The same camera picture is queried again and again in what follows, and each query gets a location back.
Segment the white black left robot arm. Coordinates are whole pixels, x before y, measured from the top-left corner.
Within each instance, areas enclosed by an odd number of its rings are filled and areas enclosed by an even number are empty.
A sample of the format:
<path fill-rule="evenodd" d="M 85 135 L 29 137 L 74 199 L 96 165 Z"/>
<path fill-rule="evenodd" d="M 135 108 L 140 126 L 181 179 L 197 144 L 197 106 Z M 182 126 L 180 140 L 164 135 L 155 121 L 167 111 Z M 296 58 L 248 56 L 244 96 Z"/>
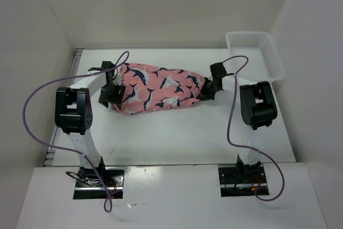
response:
<path fill-rule="evenodd" d="M 115 71 L 112 62 L 103 61 L 99 68 L 90 68 L 79 82 L 56 91 L 55 124 L 69 137 L 79 155 L 80 177 L 88 178 L 95 186 L 106 182 L 107 172 L 90 130 L 93 123 L 91 97 L 100 91 L 98 102 L 106 108 L 112 104 L 122 105 L 126 87 L 113 82 Z"/>

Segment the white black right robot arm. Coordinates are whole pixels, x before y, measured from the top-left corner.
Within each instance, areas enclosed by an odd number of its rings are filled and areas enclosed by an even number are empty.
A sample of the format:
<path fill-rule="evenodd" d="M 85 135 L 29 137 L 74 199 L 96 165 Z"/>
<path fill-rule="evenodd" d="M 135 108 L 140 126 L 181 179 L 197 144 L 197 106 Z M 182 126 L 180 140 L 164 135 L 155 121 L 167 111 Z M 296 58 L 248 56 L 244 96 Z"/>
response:
<path fill-rule="evenodd" d="M 211 79 L 206 78 L 200 92 L 200 100 L 213 99 L 219 91 L 233 92 L 233 102 L 229 113 L 227 126 L 227 141 L 229 145 L 239 148 L 235 164 L 235 176 L 240 182 L 248 182 L 260 172 L 261 157 L 266 157 L 274 165 L 276 161 L 262 151 L 267 129 L 277 118 L 278 111 L 269 82 L 249 82 L 238 77 L 242 70 L 228 73 L 222 62 L 210 65 Z M 242 121 L 248 128 L 248 141 L 245 144 L 234 143 L 230 129 L 236 103 L 240 103 Z"/>

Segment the pink shark print shorts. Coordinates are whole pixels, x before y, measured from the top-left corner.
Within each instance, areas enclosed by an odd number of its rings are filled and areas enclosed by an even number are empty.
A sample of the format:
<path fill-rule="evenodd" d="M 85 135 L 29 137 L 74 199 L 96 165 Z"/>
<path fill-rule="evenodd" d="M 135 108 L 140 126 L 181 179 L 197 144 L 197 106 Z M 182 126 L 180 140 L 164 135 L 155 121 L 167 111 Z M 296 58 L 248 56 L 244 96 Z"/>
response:
<path fill-rule="evenodd" d="M 118 74 L 125 86 L 122 103 L 112 104 L 123 115 L 185 108 L 198 103 L 205 77 L 184 69 L 124 63 Z"/>

